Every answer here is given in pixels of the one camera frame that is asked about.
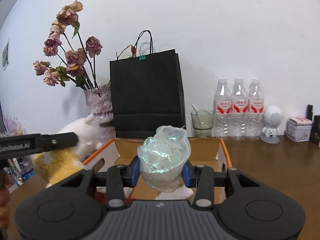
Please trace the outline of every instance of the yellow plush toy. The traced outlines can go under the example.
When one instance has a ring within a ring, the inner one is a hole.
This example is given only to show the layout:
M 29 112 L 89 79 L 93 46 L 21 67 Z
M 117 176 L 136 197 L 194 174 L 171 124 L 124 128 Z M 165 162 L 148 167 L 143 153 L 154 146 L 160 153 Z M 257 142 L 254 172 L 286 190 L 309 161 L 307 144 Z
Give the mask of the yellow plush toy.
M 66 132 L 74 132 L 78 136 L 76 146 L 33 156 L 34 170 L 48 182 L 47 187 L 83 169 L 82 161 L 102 147 L 99 142 L 101 129 L 93 115 L 72 122 L 59 133 Z

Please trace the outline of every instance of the plastic water bottle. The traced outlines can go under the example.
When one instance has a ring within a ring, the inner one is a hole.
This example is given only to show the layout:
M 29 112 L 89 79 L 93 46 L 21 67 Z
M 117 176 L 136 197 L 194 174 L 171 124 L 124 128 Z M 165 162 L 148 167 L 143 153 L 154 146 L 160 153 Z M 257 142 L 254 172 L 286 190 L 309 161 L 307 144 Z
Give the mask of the plastic water bottle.
M 259 140 L 261 133 L 260 121 L 262 120 L 264 110 L 264 95 L 260 87 L 259 79 L 251 79 L 248 98 L 250 106 L 247 138 L 249 140 Z
M 215 136 L 226 138 L 229 136 L 229 123 L 232 113 L 231 93 L 227 87 L 227 79 L 219 78 L 214 95 Z
M 236 141 L 241 141 L 247 135 L 246 120 L 249 110 L 249 99 L 244 88 L 243 78 L 235 78 L 231 98 L 233 105 L 231 138 Z

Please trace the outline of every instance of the purple vase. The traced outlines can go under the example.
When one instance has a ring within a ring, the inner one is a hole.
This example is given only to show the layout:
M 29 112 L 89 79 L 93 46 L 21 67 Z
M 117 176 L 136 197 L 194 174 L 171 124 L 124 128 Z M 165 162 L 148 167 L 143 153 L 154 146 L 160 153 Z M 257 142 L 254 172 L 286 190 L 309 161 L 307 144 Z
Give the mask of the purple vase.
M 93 114 L 99 120 L 100 127 L 103 129 L 101 142 L 106 143 L 116 136 L 113 124 L 111 87 L 104 85 L 99 88 L 87 89 L 84 91 L 84 95 L 89 114 Z

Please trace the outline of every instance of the glass cup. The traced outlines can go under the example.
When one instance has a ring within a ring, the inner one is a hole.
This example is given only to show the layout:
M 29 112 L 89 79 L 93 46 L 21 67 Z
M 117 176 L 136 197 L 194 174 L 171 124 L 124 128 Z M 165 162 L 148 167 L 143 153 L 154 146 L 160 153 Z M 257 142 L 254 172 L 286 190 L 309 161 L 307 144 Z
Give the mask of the glass cup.
M 212 110 L 200 110 L 199 115 L 195 111 L 191 112 L 192 127 L 197 138 L 212 137 L 213 115 L 214 111 Z

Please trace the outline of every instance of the binder clip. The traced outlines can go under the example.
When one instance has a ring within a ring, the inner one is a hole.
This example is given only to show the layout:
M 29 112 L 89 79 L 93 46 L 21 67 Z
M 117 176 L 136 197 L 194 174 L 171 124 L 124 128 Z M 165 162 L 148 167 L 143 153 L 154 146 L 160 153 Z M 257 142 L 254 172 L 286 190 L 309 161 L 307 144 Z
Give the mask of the binder clip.
M 139 60 L 146 59 L 146 52 L 139 50 Z

